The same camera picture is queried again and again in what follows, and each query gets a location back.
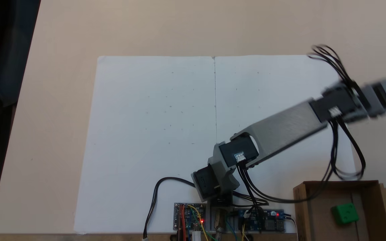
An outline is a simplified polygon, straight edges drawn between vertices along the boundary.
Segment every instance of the white paper sheet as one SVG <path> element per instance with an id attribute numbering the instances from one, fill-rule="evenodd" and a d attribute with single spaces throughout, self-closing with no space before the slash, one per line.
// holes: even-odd
<path id="1" fill-rule="evenodd" d="M 191 180 L 217 141 L 319 97 L 335 81 L 334 70 L 306 56 L 100 57 L 74 229 L 142 233 L 160 178 Z M 339 139 L 338 166 L 353 171 L 349 141 Z M 331 131 L 322 131 L 249 174 L 263 192 L 292 198 L 294 186 L 322 178 L 331 141 Z M 239 191 L 246 193 L 243 185 Z M 194 188 L 165 181 L 148 233 L 173 232 L 175 202 L 200 199 Z M 270 208 L 294 214 L 293 205 Z M 289 222 L 286 230 L 295 232 Z"/>
<path id="2" fill-rule="evenodd" d="M 211 57 L 100 57 L 74 230 L 138 233 L 156 182 L 191 180 L 216 142 Z M 173 204 L 200 202 L 165 181 L 148 231 L 172 232 Z"/>

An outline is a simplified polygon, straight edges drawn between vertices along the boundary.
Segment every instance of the table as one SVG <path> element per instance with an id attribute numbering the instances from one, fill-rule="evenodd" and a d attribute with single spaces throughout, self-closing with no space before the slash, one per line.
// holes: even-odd
<path id="1" fill-rule="evenodd" d="M 0 233 L 73 233 L 102 55 L 337 50 L 359 84 L 386 76 L 386 1 L 42 0 L 0 183 Z M 386 117 L 351 128 L 386 185 Z"/>

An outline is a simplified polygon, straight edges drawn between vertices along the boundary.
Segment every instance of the green cube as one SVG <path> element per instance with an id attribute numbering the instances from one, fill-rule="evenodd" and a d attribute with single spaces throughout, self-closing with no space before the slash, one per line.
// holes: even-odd
<path id="1" fill-rule="evenodd" d="M 339 225 L 352 223 L 359 219 L 353 203 L 334 206 L 331 208 L 331 212 Z"/>

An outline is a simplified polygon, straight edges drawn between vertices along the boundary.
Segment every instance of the white connector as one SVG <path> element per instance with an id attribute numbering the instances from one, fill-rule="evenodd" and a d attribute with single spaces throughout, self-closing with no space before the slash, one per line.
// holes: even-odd
<path id="1" fill-rule="evenodd" d="M 193 231 L 192 232 L 192 241 L 200 241 L 201 236 L 202 236 L 201 231 Z"/>

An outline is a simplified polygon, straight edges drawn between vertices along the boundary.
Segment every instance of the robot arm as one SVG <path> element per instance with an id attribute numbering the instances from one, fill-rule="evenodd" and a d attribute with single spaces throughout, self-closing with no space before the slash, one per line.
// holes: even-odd
<path id="1" fill-rule="evenodd" d="M 323 130 L 331 119 L 349 123 L 385 113 L 386 79 L 364 86 L 360 94 L 337 83 L 322 98 L 308 99 L 248 126 L 228 143 L 217 143 L 208 166 L 192 173 L 193 182 L 201 200 L 210 200 L 239 187 L 233 172 L 240 161 L 252 168 Z"/>

